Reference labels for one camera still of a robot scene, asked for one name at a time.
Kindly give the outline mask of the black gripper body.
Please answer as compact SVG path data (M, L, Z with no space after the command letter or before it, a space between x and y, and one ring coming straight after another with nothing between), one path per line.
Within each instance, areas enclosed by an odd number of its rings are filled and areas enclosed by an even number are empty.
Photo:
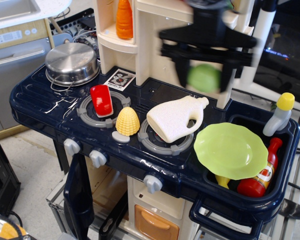
M226 26L223 14L230 9L227 0L187 0L186 4L193 9L192 24L159 32L162 41L175 42L162 43L162 56L251 66L253 54L237 49L252 49L257 39Z

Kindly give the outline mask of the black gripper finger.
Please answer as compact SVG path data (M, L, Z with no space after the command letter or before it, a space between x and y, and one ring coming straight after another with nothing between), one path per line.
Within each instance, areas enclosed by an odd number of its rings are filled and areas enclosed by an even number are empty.
M188 75L191 70L191 61L187 58L175 57L172 59L175 64L175 70L179 83L186 88L188 84Z
M229 63L224 63L222 66L221 77L220 77L220 92L226 92L230 80L232 79L233 73L236 74L239 71L239 75L242 72L242 66L234 66Z

